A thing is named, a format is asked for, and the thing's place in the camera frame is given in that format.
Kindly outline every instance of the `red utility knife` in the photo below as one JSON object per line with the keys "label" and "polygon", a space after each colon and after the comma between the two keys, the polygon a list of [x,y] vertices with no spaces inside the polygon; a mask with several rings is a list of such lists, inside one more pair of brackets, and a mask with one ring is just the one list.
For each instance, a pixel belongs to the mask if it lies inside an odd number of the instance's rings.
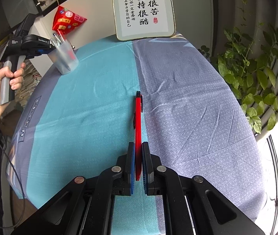
{"label": "red utility knife", "polygon": [[142,171],[142,148],[141,148],[141,113],[143,112],[142,94],[137,91],[136,106],[134,116],[134,130],[135,130],[135,173],[136,180],[140,180]]}

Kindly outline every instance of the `red sachet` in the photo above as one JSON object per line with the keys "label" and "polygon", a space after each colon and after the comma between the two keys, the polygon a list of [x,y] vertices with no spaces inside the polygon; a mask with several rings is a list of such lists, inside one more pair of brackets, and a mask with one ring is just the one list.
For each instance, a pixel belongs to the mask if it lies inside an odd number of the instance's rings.
{"label": "red sachet", "polygon": [[63,32],[63,34],[68,34],[73,29],[79,27],[86,20],[86,18],[73,13],[62,6],[59,6],[54,16],[52,30],[60,30]]}

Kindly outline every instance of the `silver screw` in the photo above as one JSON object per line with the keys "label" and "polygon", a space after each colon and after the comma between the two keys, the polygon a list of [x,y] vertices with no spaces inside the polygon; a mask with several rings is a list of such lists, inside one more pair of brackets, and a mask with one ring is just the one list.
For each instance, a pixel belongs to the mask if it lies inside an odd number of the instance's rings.
{"label": "silver screw", "polygon": [[163,166],[163,165],[160,165],[160,166],[157,167],[157,170],[158,170],[159,172],[165,172],[165,171],[166,171],[166,167]]}
{"label": "silver screw", "polygon": [[203,182],[203,177],[196,175],[194,176],[194,181],[196,181],[197,183],[202,183]]}
{"label": "silver screw", "polygon": [[85,179],[83,177],[76,177],[75,178],[75,183],[82,183],[84,181],[85,181]]}
{"label": "silver screw", "polygon": [[120,171],[121,171],[121,167],[119,167],[119,166],[114,166],[114,167],[112,168],[112,171],[113,171],[113,172],[120,172]]}

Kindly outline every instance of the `white paper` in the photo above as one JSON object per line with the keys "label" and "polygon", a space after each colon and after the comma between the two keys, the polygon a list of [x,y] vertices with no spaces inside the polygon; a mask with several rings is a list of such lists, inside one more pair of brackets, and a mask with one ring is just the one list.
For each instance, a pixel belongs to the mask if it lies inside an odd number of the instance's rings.
{"label": "white paper", "polygon": [[118,3],[122,36],[168,32],[164,0],[118,0]]}

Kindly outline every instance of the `pen holder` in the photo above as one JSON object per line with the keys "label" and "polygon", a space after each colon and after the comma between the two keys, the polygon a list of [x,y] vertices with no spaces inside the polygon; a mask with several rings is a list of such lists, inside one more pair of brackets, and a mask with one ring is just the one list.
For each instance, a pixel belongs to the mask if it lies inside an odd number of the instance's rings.
{"label": "pen holder", "polygon": [[79,63],[72,46],[67,40],[56,47],[48,56],[63,75],[73,71]]}

